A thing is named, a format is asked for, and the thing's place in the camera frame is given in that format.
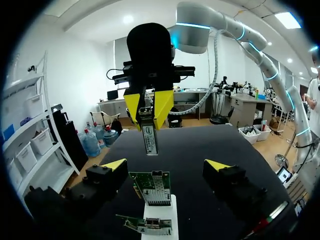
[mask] office chair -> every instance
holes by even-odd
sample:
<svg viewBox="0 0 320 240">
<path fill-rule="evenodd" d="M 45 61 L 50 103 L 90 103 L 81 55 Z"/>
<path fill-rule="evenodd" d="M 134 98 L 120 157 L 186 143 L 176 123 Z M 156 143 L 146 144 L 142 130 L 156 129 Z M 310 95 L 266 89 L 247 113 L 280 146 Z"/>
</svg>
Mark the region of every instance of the office chair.
<svg viewBox="0 0 320 240">
<path fill-rule="evenodd" d="M 120 115 L 120 113 L 118 113 L 116 115 L 110 116 L 103 111 L 100 111 L 100 112 L 91 111 L 90 114 L 91 114 L 92 122 L 96 122 L 97 124 L 103 127 L 105 127 L 106 125 L 111 125 L 111 123 L 114 120 L 119 119 L 119 115 Z"/>
</svg>

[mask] cable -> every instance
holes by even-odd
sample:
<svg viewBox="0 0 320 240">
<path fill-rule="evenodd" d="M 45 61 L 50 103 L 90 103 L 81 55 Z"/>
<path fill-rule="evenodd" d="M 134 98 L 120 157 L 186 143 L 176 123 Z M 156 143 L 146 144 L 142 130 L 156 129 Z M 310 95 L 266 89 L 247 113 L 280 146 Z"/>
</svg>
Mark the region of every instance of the cable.
<svg viewBox="0 0 320 240">
<path fill-rule="evenodd" d="M 310 144 L 308 144 L 308 145 L 305 145 L 305 146 L 298 146 L 298 143 L 296 143 L 296 144 L 295 144 L 295 147 L 296 147 L 297 149 L 304 149 L 304 148 L 310 147 L 310 146 L 312 146 L 312 145 L 314 145 L 314 144 L 315 144 L 315 143 L 312 142 L 312 143 L 310 143 Z"/>
<path fill-rule="evenodd" d="M 111 70 L 122 71 L 123 69 L 115 69 L 115 68 L 109 69 L 109 70 L 106 72 L 106 77 L 107 77 L 109 80 L 113 80 L 112 78 L 108 77 L 108 73 L 109 73 Z"/>
<path fill-rule="evenodd" d="M 219 37 L 220 34 L 222 34 L 224 32 L 227 32 L 233 39 L 236 40 L 236 42 L 240 45 L 240 47 L 245 52 L 247 52 L 249 55 L 251 55 L 252 58 L 256 60 L 256 62 L 259 62 L 257 60 L 257 58 L 253 54 L 251 54 L 251 52 L 249 52 L 247 49 L 244 48 L 244 46 L 241 45 L 241 42 L 239 40 L 237 40 L 237 38 L 232 33 L 228 32 L 228 31 L 226 31 L 224 29 L 218 30 L 216 32 L 215 36 L 214 36 L 214 44 L 213 44 L 214 45 L 214 63 L 215 63 L 214 76 L 213 76 L 213 80 L 212 80 L 212 83 L 209 86 L 208 91 L 203 96 L 203 98 L 196 105 L 191 107 L 190 109 L 185 110 L 185 111 L 179 111 L 179 112 L 170 111 L 169 112 L 170 115 L 186 115 L 186 114 L 192 113 L 194 110 L 196 110 L 197 108 L 201 107 L 204 104 L 204 102 L 207 100 L 209 95 L 212 93 L 212 91 L 214 89 L 214 86 L 216 84 L 216 81 L 217 81 L 217 77 L 218 77 L 218 37 Z M 152 100 L 152 98 L 150 97 L 150 95 L 147 92 L 145 92 L 145 97 L 150 102 L 151 105 L 154 103 L 154 101 Z"/>
<path fill-rule="evenodd" d="M 300 171 L 300 169 L 302 168 L 302 166 L 305 164 L 305 162 L 306 162 L 306 160 L 307 160 L 307 158 L 308 158 L 308 156 L 309 156 L 309 153 L 310 153 L 311 149 L 312 149 L 312 147 L 310 146 L 309 151 L 308 151 L 308 153 L 306 154 L 306 156 L 305 156 L 305 158 L 304 158 L 303 162 L 301 163 L 301 165 L 300 165 L 300 167 L 299 167 L 298 171 L 296 171 L 296 172 L 295 172 L 296 174 Z"/>
<path fill-rule="evenodd" d="M 244 8 L 246 8 L 246 9 L 245 9 L 245 10 L 240 10 L 240 11 L 238 11 L 237 14 L 236 14 L 233 18 L 235 18 L 236 16 L 238 16 L 238 14 L 241 14 L 241 13 L 243 13 L 243 12 L 245 12 L 245 11 L 250 11 L 250 10 L 257 9 L 257 8 L 261 7 L 263 4 L 265 4 L 266 1 L 267 1 L 267 0 L 264 0 L 264 1 L 263 1 L 262 3 L 260 3 L 258 6 L 255 6 L 255 7 L 253 7 L 253 8 L 249 8 L 249 9 L 244 6 Z"/>
<path fill-rule="evenodd" d="M 276 13 L 272 13 L 272 14 L 269 14 L 269 15 L 266 15 L 266 16 L 262 16 L 261 18 L 264 19 L 266 17 L 269 17 L 269 16 L 272 16 L 272 15 L 275 15 Z"/>
</svg>

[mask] storage bin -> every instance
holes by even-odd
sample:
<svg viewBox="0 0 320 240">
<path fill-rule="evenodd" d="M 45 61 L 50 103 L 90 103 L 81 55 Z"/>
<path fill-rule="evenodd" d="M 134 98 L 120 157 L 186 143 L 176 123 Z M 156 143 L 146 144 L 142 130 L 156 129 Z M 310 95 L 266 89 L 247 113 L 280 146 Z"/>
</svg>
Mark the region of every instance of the storage bin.
<svg viewBox="0 0 320 240">
<path fill-rule="evenodd" d="M 239 133 L 251 144 L 255 144 L 258 140 L 258 137 L 260 136 L 260 133 L 255 129 L 253 128 L 256 135 L 253 135 L 253 136 L 247 136 L 244 134 L 244 130 L 245 128 L 244 127 L 240 127 L 238 130 L 239 130 Z"/>
<path fill-rule="evenodd" d="M 266 126 L 267 131 L 261 131 L 261 124 L 253 125 L 253 128 L 255 128 L 255 130 L 258 131 L 258 133 L 260 133 L 257 139 L 258 142 L 267 140 L 269 134 L 271 133 L 271 129 L 268 126 Z"/>
<path fill-rule="evenodd" d="M 16 158 L 21 163 L 24 170 L 28 173 L 36 165 L 37 159 L 30 146 L 30 142 L 22 148 L 22 150 L 16 155 Z"/>
<path fill-rule="evenodd" d="M 28 98 L 27 100 L 25 100 L 24 105 L 26 113 L 30 118 L 35 118 L 45 111 L 42 93 Z"/>
<path fill-rule="evenodd" d="M 31 139 L 31 143 L 38 154 L 45 155 L 53 145 L 49 134 L 49 128 L 44 128 L 39 135 Z"/>
<path fill-rule="evenodd" d="M 7 169 L 8 169 L 8 174 L 10 176 L 12 185 L 17 190 L 19 188 L 23 178 L 21 176 L 19 169 L 17 168 L 17 165 L 16 165 L 14 159 L 12 159 L 9 162 Z"/>
</svg>

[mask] black tabletop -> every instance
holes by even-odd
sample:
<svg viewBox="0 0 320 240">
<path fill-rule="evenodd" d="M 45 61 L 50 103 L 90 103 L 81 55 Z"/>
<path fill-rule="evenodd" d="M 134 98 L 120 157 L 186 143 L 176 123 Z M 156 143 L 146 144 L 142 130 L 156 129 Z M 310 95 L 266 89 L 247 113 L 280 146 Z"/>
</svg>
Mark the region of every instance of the black tabletop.
<svg viewBox="0 0 320 240">
<path fill-rule="evenodd" d="M 276 196 L 274 208 L 283 201 L 289 202 L 282 216 L 295 217 L 286 189 L 265 159 L 236 128 L 216 125 L 161 129 L 157 140 L 159 154 L 147 156 L 142 133 L 125 132 L 101 164 L 126 158 L 130 172 L 169 171 L 171 193 L 177 201 L 179 239 L 206 239 L 210 235 L 215 239 L 236 239 L 244 227 L 244 222 L 215 197 L 203 179 L 205 159 L 241 166 L 252 183 Z M 141 235 L 124 227 L 115 214 L 143 218 L 144 206 L 128 177 L 113 201 L 106 203 L 90 223 L 102 230 L 107 239 L 140 239 Z"/>
</svg>

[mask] person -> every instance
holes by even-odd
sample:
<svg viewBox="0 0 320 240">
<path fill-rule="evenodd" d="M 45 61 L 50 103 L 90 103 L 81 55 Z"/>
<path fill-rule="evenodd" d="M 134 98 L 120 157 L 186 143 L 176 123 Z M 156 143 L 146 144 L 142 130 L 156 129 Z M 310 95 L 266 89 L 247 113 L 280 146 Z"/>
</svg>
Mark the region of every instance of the person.
<svg viewBox="0 0 320 240">
<path fill-rule="evenodd" d="M 312 140 L 315 141 L 320 139 L 320 58 L 317 51 L 312 53 L 312 60 L 318 70 L 318 77 L 310 82 L 306 101 L 310 106 L 309 125 Z"/>
</svg>

